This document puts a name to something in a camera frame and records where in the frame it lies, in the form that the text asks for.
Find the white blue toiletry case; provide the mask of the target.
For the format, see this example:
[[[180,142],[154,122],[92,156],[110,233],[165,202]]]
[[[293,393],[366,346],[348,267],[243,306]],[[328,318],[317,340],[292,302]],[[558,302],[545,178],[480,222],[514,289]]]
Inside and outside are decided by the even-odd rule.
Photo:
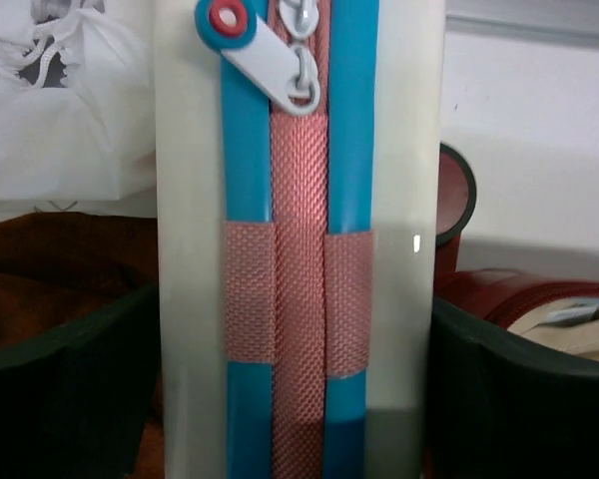
[[[416,478],[442,1],[161,1],[170,478]]]

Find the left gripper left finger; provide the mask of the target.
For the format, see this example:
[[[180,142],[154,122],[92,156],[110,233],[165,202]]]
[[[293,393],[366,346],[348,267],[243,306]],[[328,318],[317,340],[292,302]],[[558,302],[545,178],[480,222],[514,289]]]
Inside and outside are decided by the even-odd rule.
[[[133,472],[160,365],[150,285],[0,350],[0,478]]]

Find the beige shirt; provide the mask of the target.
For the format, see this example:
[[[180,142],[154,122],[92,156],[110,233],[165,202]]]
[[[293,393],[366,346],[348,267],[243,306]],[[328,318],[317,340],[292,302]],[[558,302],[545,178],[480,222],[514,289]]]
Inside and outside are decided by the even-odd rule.
[[[599,298],[569,297],[536,306],[507,329],[540,345],[599,361]]]

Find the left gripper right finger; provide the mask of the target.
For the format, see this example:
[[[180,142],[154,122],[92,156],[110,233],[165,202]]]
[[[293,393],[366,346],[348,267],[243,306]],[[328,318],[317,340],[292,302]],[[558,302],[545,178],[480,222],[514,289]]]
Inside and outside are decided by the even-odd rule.
[[[433,303],[425,430],[434,478],[599,478],[599,362]]]

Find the red suitcase blue lining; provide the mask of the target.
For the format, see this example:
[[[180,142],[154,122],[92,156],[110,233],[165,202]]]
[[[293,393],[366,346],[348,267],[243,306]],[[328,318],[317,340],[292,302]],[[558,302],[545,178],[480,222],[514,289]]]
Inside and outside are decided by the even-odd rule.
[[[599,299],[599,281],[556,279],[510,268],[456,269],[461,234],[477,201],[475,176],[452,147],[439,147],[433,294],[503,328],[559,299]]]

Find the white drawstring bag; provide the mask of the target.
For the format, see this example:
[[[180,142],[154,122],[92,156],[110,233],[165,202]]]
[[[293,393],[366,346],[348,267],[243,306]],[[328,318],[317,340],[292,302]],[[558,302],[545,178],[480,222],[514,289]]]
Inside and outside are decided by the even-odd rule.
[[[152,1],[0,1],[0,202],[156,182]]]

